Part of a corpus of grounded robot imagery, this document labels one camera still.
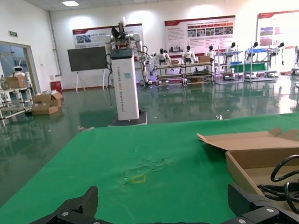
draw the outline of exit sign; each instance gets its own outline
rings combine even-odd
[[[18,37],[18,34],[16,32],[8,31],[8,33],[10,36]]]

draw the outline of yellow tape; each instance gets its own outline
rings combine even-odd
[[[146,182],[146,174],[141,174],[137,176],[133,176],[131,178],[132,184],[139,184],[139,183],[144,183]]]

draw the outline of doorway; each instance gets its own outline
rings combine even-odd
[[[40,92],[36,68],[31,47],[8,42],[0,42],[0,76],[13,75],[14,67],[21,66],[23,72],[29,72],[34,93]]]

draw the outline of cardboard box flap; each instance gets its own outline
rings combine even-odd
[[[299,130],[289,130],[287,132],[280,134],[277,137],[280,137],[283,139],[289,139],[289,140],[293,140],[293,141],[299,141],[298,135],[299,135]]]
[[[275,128],[268,132],[210,136],[198,134],[198,137],[207,144],[227,151],[299,147],[299,138],[297,138],[299,130],[290,130],[280,134],[281,131],[281,128]]]
[[[54,99],[62,99],[63,95],[61,93],[57,92],[57,93],[52,94],[52,97]]]
[[[41,94],[41,95],[35,95],[33,97],[34,103],[41,103],[41,102],[50,102],[52,96],[49,94]]]

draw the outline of robotic arm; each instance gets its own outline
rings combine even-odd
[[[142,41],[140,39],[139,34],[130,34],[130,39],[135,41],[135,45],[138,51],[138,56],[137,60],[140,63],[141,71],[142,71],[142,76],[145,81],[145,83],[148,83],[148,72],[146,71],[146,60],[147,60],[147,53],[143,51],[143,46],[142,46]]]

